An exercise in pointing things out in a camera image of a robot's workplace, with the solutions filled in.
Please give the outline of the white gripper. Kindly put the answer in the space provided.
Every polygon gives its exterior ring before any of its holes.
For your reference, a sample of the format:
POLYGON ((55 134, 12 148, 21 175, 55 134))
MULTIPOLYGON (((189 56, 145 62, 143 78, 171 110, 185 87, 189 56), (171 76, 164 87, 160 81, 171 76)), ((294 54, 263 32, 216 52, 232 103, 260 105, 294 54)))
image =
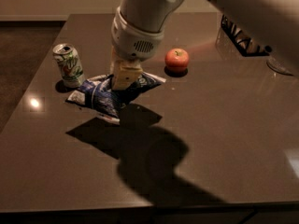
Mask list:
POLYGON ((130 87, 142 74, 140 61, 155 55, 164 38, 164 32, 151 33, 135 28, 125 20, 118 7, 111 26, 111 38, 113 46, 109 73, 113 74, 112 89, 122 91, 130 87), (117 54, 125 60, 117 60, 117 54))

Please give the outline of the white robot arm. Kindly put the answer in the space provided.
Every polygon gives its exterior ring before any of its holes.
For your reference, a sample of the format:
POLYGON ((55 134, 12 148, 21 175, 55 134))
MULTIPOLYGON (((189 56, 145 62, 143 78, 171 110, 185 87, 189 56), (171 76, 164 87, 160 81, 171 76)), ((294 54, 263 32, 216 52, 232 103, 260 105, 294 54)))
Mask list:
MULTIPOLYGON (((141 74, 184 0, 121 0, 111 27, 112 88, 124 90, 141 74)), ((299 74, 299 0, 207 0, 294 75, 299 74)))

